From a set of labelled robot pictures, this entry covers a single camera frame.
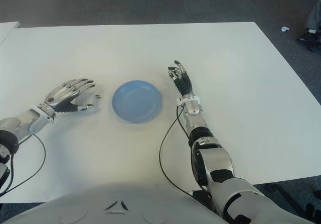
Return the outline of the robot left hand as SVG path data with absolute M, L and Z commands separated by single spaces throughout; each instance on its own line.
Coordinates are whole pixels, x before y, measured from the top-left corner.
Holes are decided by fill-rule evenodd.
M 68 80 L 52 90 L 37 108 L 48 115 L 51 112 L 73 113 L 89 110 L 101 99 L 100 95 L 88 92 L 93 87 L 94 81 L 87 78 Z

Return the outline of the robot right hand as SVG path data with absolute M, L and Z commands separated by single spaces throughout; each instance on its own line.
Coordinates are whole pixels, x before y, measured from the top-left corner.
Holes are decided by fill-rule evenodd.
M 175 60 L 174 63 L 176 67 L 173 67 L 173 66 L 168 67 L 169 77 L 174 82 L 181 96 L 185 96 L 187 94 L 193 94 L 192 83 L 188 76 L 187 71 L 179 61 Z

